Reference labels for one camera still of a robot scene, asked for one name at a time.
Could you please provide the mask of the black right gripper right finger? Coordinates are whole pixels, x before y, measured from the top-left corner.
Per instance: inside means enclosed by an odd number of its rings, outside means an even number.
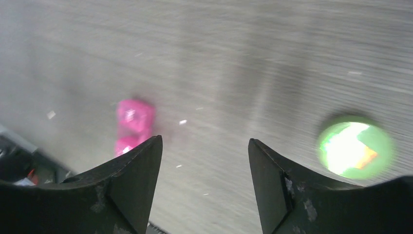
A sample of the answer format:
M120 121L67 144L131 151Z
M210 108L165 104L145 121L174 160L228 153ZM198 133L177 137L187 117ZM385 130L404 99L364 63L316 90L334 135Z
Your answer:
M312 171L257 139L248 156L265 234L410 234L413 178L362 187Z

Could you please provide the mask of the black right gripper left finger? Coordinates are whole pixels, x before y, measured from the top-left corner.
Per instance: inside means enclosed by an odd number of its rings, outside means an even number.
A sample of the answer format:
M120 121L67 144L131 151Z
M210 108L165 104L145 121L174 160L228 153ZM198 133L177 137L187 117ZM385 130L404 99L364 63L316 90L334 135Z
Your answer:
M144 234L163 151L153 136L62 183L20 186L0 179L3 234Z

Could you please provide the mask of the green bottle cap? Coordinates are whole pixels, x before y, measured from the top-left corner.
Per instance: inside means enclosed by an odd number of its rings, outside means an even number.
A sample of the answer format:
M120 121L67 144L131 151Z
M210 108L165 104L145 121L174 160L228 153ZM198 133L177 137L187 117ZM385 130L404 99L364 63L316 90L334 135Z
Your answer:
M364 116L340 115L325 121L317 146L321 164L347 179L378 177L395 159L395 145L389 133L377 121Z

